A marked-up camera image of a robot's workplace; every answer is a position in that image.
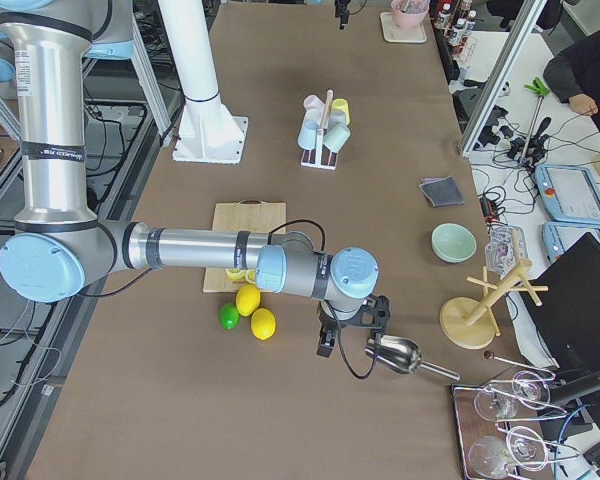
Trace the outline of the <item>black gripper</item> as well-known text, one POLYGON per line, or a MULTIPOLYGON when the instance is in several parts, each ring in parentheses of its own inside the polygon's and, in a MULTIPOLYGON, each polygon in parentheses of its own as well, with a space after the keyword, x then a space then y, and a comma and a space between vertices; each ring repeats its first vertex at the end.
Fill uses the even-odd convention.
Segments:
POLYGON ((335 14, 337 15, 339 21, 340 30, 344 30, 348 24, 349 4, 350 0, 334 1, 335 14))
POLYGON ((322 324, 316 354, 329 358, 337 340, 337 328, 353 326, 383 334, 391 319, 390 302, 384 296, 369 295, 354 301, 353 309, 338 309, 334 302, 323 300, 318 306, 318 318, 322 324))

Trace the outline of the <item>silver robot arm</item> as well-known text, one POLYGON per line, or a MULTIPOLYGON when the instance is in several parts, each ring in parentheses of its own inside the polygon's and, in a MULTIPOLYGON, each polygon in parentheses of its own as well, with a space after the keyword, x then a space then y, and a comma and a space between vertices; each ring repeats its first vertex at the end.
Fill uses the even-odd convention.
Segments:
POLYGON ((349 325, 378 346, 389 303, 373 292, 379 268, 363 249, 331 255, 299 233, 152 228, 89 208, 82 61, 130 58, 133 26, 128 1, 0 2, 15 55, 25 189, 16 233, 0 250, 5 282, 29 300, 56 302, 120 270, 251 269, 262 289, 318 301, 319 355, 340 347, 349 325))

